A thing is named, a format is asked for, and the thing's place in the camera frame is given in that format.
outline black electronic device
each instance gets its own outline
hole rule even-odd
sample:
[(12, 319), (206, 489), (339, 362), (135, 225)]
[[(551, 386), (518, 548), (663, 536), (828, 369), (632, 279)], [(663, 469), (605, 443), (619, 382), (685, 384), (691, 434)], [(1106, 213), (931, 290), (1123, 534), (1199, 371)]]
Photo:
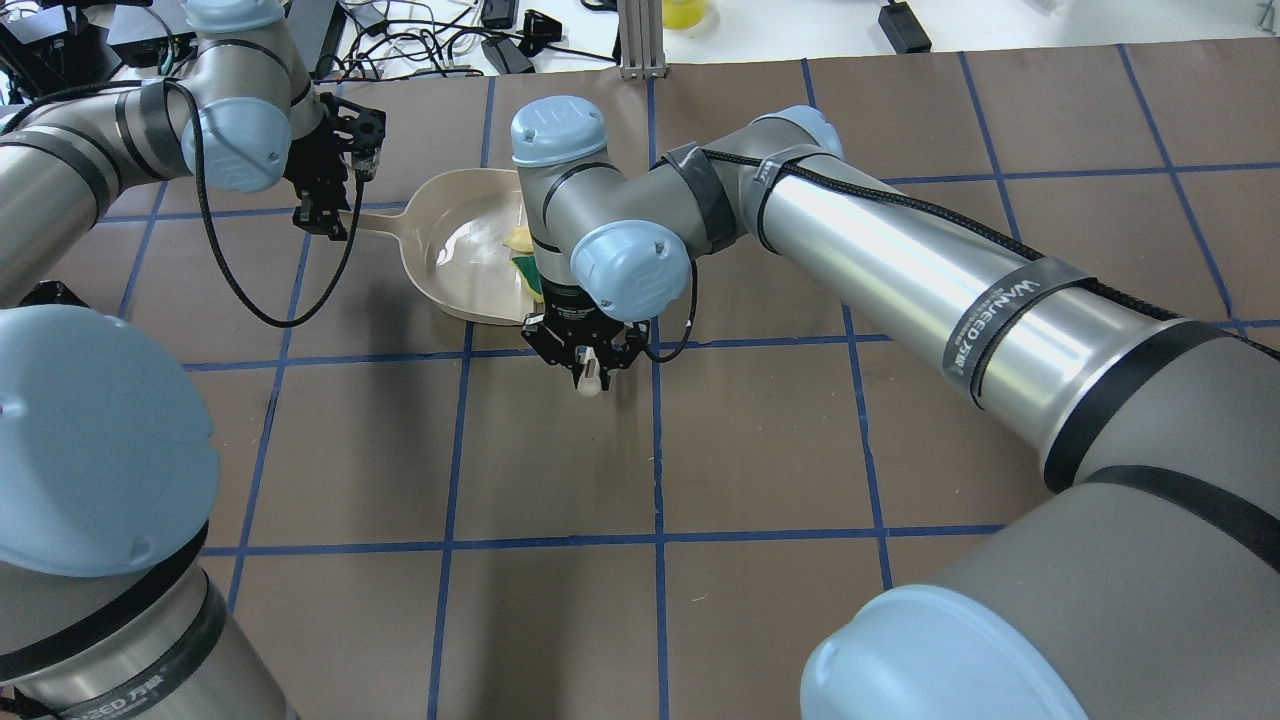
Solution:
[(520, 0), (484, 0), (480, 8), (480, 24), (488, 29), (511, 29), (516, 27), (516, 13)]
[(525, 32), (520, 36), (520, 51), (526, 58), (532, 58), (563, 37), (564, 26), (559, 20), (538, 10), (525, 10)]
[(509, 37), (486, 37), (480, 41), (484, 56), (504, 76), (534, 72), (534, 64)]
[(928, 53), (933, 47), (933, 41), (915, 18), (911, 6), (901, 0), (890, 0), (888, 5), (881, 8), (879, 26), (899, 55)]
[(102, 82), (118, 63), (106, 29), (78, 9), (49, 8), (0, 23), (0, 70), (12, 81), (10, 102)]
[(189, 58), (196, 31), (178, 0), (155, 0), (150, 8), (115, 8), (106, 41), (131, 68), (154, 68)]

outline yellow object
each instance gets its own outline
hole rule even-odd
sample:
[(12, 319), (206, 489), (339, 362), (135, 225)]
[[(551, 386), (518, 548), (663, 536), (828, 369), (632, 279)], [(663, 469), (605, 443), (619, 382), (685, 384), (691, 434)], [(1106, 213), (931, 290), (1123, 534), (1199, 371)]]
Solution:
[(662, 27), (686, 29), (701, 22), (707, 0), (662, 0)]
[(511, 231), (507, 240), (502, 241), (503, 245), (515, 250), (516, 252), (530, 254), (534, 251), (534, 236), (530, 234), (529, 228), (521, 225)]

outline blue tape line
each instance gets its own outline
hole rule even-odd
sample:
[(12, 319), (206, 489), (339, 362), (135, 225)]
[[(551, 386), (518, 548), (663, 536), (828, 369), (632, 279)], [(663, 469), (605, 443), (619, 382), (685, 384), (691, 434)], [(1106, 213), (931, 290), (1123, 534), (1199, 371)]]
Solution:
[[(645, 78), (645, 92), (648, 97), (648, 133), (649, 133), (649, 165), (658, 161), (658, 101), (653, 78)], [(652, 337), (649, 341), (654, 346), (662, 345), (662, 334), (658, 319), (649, 324)], [(667, 652), (667, 519), (666, 503), (662, 493), (663, 459), (662, 459), (662, 365), (650, 363), (649, 379), (653, 384), (653, 571), (654, 571), (654, 607), (658, 644), (658, 720), (671, 720), (671, 682), (669, 662)]]
[[(259, 218), (264, 215), (292, 215), (293, 208), (250, 208), (246, 210), (210, 210), (214, 218)], [(156, 215), (156, 220), (200, 220), (202, 215), (196, 213), (165, 213)]]
[(1208, 241), (1204, 240), (1204, 232), (1199, 227), (1199, 220), (1196, 219), (1196, 211), (1192, 210), (1192, 202), (1187, 197), (1187, 191), (1183, 190), (1183, 181), (1178, 177), (1178, 170), (1174, 168), (1174, 160), (1169, 155), (1169, 149), (1165, 146), (1165, 140), (1160, 135), (1160, 128), (1156, 126), (1156, 118), (1151, 113), (1151, 105), (1147, 104), (1147, 96), (1142, 92), (1142, 86), (1138, 83), (1138, 76), (1133, 72), (1133, 63), (1129, 61), (1129, 53), (1124, 49), (1124, 45), (1116, 45), (1116, 51), (1120, 53), (1120, 61), (1124, 64), (1124, 72), (1129, 76), (1129, 85), (1133, 86), (1133, 92), (1138, 97), (1138, 106), (1142, 108), (1142, 115), (1147, 119), (1147, 127), (1151, 129), (1151, 136), (1156, 141), (1156, 149), (1160, 150), (1160, 158), (1165, 161), (1165, 170), (1169, 173), (1169, 179), (1174, 183), (1174, 191), (1178, 192), (1178, 201), (1183, 205), (1183, 211), (1187, 214), (1187, 222), (1192, 227), (1192, 234), (1196, 236), (1196, 243), (1199, 245), (1201, 254), (1204, 256), (1204, 263), (1208, 264), (1208, 272), (1213, 277), (1213, 284), (1217, 286), (1217, 292), (1222, 299), (1222, 305), (1226, 307), (1226, 316), (1235, 320), (1235, 307), (1231, 304), (1231, 293), (1226, 290), (1226, 282), (1222, 279), (1222, 273), (1217, 268), (1217, 261), (1213, 260), (1213, 254), (1210, 251)]
[(168, 181), (160, 183), (160, 190), (156, 191), (156, 200), (151, 204), (151, 215), (146, 218), (147, 227), (142, 231), (142, 242), (138, 243), (138, 254), (133, 256), (133, 268), (129, 270), (129, 281), (124, 284), (124, 295), (120, 296), (120, 306), (115, 313), (116, 318), (124, 318), (125, 313), (129, 311), (129, 304), (133, 302), (133, 290), (137, 287), (138, 275), (142, 273), (142, 259), (147, 254), (147, 247), (151, 246), (151, 233), (156, 229), (156, 217), (160, 214), (160, 204), (164, 202), (164, 191), (168, 187)]
[(1000, 202), (1005, 206), (1005, 218), (1009, 219), (1009, 234), (1018, 242), (1023, 236), (1018, 229), (1018, 218), (1014, 217), (1014, 204), (1009, 200), (1009, 188), (1005, 187), (1004, 172), (1000, 169), (1000, 158), (996, 156), (996, 143), (991, 140), (991, 129), (987, 127), (987, 115), (982, 111), (982, 100), (978, 99), (978, 86), (973, 82), (973, 73), (969, 70), (969, 59), (964, 53), (956, 55), (960, 59), (960, 70), (964, 73), (965, 86), (969, 87), (969, 100), (973, 101), (973, 111), (978, 117), (978, 129), (982, 131), (982, 142), (987, 146), (987, 156), (991, 159), (991, 170), (996, 178), (996, 187), (1000, 188)]
[[(813, 337), (759, 337), (759, 338), (726, 338), (709, 341), (689, 341), (690, 350), (705, 350), (712, 347), (777, 347), (783, 345), (837, 345), (849, 342), (845, 336), (813, 336)], [(680, 347), (678, 342), (659, 342), (657, 347), (673, 350)]]
[(489, 167), (489, 142), (493, 135), (493, 95), (498, 86), (498, 78), (489, 78), (489, 91), (484, 104), (484, 140), (480, 141), (480, 167)]
[(813, 74), (809, 72), (809, 58), (800, 58), (800, 73), (804, 74), (804, 92), (809, 97), (809, 106), (818, 110), (818, 96), (813, 92)]
[(349, 544), (270, 544), (246, 547), (246, 557), (297, 555), (371, 555), (378, 552), (439, 552), (443, 542), (370, 542)]
[(1175, 165), (1178, 173), (1230, 173), (1235, 170), (1280, 170), (1280, 163), (1235, 163), (1226, 165)]
[(476, 350), (471, 354), (472, 357), (527, 357), (530, 355), (538, 355), (532, 347), (511, 347), (507, 350)]
[(461, 360), (462, 352), (401, 352), (388, 355), (335, 355), (329, 357), (289, 357), (285, 365), (351, 365), (356, 363), (419, 363), (422, 360)]
[(467, 323), (462, 340), (462, 372), (458, 377), (458, 411), (453, 420), (453, 460), (449, 468), (449, 500), (444, 514), (444, 543), (440, 553), (440, 587), (435, 597), (435, 639), (431, 646), (431, 675), (428, 680), (426, 716), (436, 720), (440, 702), (440, 669), (444, 661), (444, 626), (449, 605), (449, 578), (453, 573), (453, 534), (458, 520), (458, 484), (462, 477), (462, 437), (467, 420), (467, 387), (471, 380), (471, 345), (475, 323)]
[(1033, 173), (1005, 173), (1005, 179), (1068, 179), (1068, 178), (1108, 178), (1125, 176), (1161, 176), (1165, 168), (1126, 168), (1117, 170), (1050, 170)]
[(887, 528), (884, 532), (891, 538), (923, 538), (943, 536), (989, 536), (1005, 529), (1005, 525), (946, 525), (946, 527), (909, 527)]
[(247, 363), (187, 363), (182, 366), (188, 373), (221, 373), (228, 370), (261, 370), (274, 368), (275, 360), (251, 360)]
[(980, 173), (974, 176), (923, 176), (923, 177), (905, 177), (905, 178), (881, 178), (884, 184), (934, 184), (946, 182), (980, 182), (980, 181), (993, 181), (996, 176), (991, 173)]
[[(874, 333), (874, 334), (856, 334), (855, 341), (859, 343), (868, 342), (892, 342), (887, 334)], [(849, 342), (846, 336), (808, 336), (808, 337), (759, 337), (759, 338), (724, 338), (724, 340), (712, 340), (712, 341), (689, 341), (689, 350), (713, 350), (717, 347), (778, 347), (778, 346), (805, 346), (805, 345), (840, 345)], [(680, 346), (678, 342), (660, 342), (654, 343), (654, 347), (662, 350), (675, 350)], [(532, 348), (529, 347), (509, 347), (499, 350), (474, 350), (471, 351), (471, 357), (531, 357), (536, 355)], [(458, 351), (442, 351), (442, 352), (402, 352), (402, 354), (388, 354), (388, 355), (330, 355), (330, 356), (306, 356), (306, 357), (288, 357), (284, 360), (287, 366), (315, 366), (315, 365), (349, 365), (356, 363), (422, 363), (431, 360), (461, 360), (462, 352)], [(191, 373), (218, 373), (229, 370), (260, 370), (262, 368), (274, 368), (279, 361), (276, 360), (244, 360), (237, 363), (187, 363), (183, 369)]]
[(722, 530), (709, 533), (669, 533), (667, 542), (782, 542), (804, 539), (855, 539), (878, 538), (883, 534), (876, 528), (832, 528), (800, 530)]
[[(293, 318), (298, 311), (298, 300), (302, 296), (302, 279), (306, 277), (307, 256), (311, 254), (311, 234), (302, 236), (302, 250), (298, 252), (298, 269), (293, 278), (293, 291), (289, 295), (289, 314)], [(266, 451), (271, 445), (271, 428), (275, 425), (275, 410), (280, 402), (280, 388), (284, 386), (285, 360), (289, 356), (289, 341), (293, 331), (285, 329), (280, 337), (280, 354), (275, 363), (275, 379), (271, 380), (271, 396), (266, 404), (266, 414), (262, 419), (262, 434), (257, 443), (257, 457), (253, 460), (253, 479), (248, 488), (248, 501), (244, 503), (244, 523), (241, 525), (239, 553), (236, 556), (236, 568), (232, 570), (232, 584), (227, 588), (227, 607), (236, 610), (236, 601), (239, 598), (241, 579), (244, 575), (244, 550), (248, 547), (250, 534), (253, 532), (253, 516), (257, 512), (257, 496), (262, 489), (262, 469), (266, 466)]]
[[(902, 528), (801, 528), (791, 530), (703, 530), (662, 534), (663, 544), (700, 544), (721, 542), (786, 542), (812, 539), (870, 539), (881, 534), (901, 537), (989, 536), (1005, 525), (913, 525)], [(452, 542), (374, 542), (334, 544), (271, 544), (250, 547), (206, 547), (206, 557), (257, 557), (291, 555), (369, 555), (379, 552), (485, 552), (497, 550), (563, 548), (563, 547), (617, 547), (655, 544), (657, 533), (618, 536), (558, 536), (498, 539), (454, 539)]]
[(858, 333), (854, 331), (854, 316), (847, 305), (841, 305), (845, 315), (845, 334), (849, 340), (849, 366), (854, 379), (854, 402), (858, 405), (858, 429), (863, 436), (863, 465), (867, 468), (867, 492), (872, 503), (872, 523), (876, 532), (876, 546), (881, 564), (881, 583), (884, 589), (893, 587), (893, 569), (888, 557), (888, 541), (884, 532), (884, 511), (881, 507), (879, 482), (876, 477), (876, 457), (872, 455), (870, 419), (867, 415), (867, 396), (863, 392), (863, 368), (858, 357)]
[(516, 550), (530, 547), (599, 547), (616, 544), (653, 544), (652, 533), (623, 536), (559, 536), (552, 538), (507, 538), (453, 541), (453, 550)]
[(108, 225), (113, 223), (145, 223), (151, 219), (151, 215), (108, 215), (97, 222), (100, 225)]

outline light blue joint cap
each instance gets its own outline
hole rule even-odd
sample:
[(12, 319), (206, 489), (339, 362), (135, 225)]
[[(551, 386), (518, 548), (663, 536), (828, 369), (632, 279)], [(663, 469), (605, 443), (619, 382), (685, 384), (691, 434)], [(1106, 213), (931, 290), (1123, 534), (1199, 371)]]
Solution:
[(244, 32), (284, 17), (280, 0), (182, 0), (187, 22), (196, 32)]
[(760, 115), (751, 122), (756, 123), (764, 118), (780, 118), (800, 126), (800, 129), (809, 133), (809, 137), (813, 137), (814, 142), (818, 143), (818, 147), (822, 147), (841, 160), (845, 159), (845, 146), (840, 142), (840, 133), (836, 132), (835, 126), (828, 123), (827, 118), (818, 111), (817, 108), (810, 108), (809, 105), (792, 105), (786, 110)]
[(604, 114), (590, 100), (572, 95), (535, 100), (511, 120), (512, 160), (521, 168), (572, 163), (608, 143)]
[(800, 679), (804, 720), (1088, 720), (1048, 660), (987, 606), (902, 585), (824, 641)]
[(86, 307), (0, 310), (0, 561), (136, 573), (209, 520), (218, 454), (182, 365)]
[[(257, 97), (224, 97), (200, 111), (205, 181), (218, 190), (261, 192), (284, 177), (292, 131), (279, 108)], [(196, 172), (196, 131), (182, 131), (182, 156)]]
[(689, 251), (658, 223), (618, 220), (586, 233), (570, 269), (600, 310), (623, 323), (662, 313), (689, 287)]

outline black power adapter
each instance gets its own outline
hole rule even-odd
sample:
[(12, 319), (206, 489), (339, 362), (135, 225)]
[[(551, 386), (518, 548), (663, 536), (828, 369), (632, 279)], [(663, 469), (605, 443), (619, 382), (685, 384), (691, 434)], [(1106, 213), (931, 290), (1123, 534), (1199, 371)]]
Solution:
[(920, 20), (915, 19), (911, 6), (901, 0), (890, 0), (888, 5), (881, 8), (879, 24), (899, 55), (928, 53), (933, 47), (933, 41), (924, 32)]
[(534, 64), (509, 37), (486, 37), (480, 41), (480, 49), (494, 69), (504, 76), (534, 72)]
[(520, 0), (484, 0), (480, 24), (488, 29), (511, 29), (516, 27), (518, 10)]

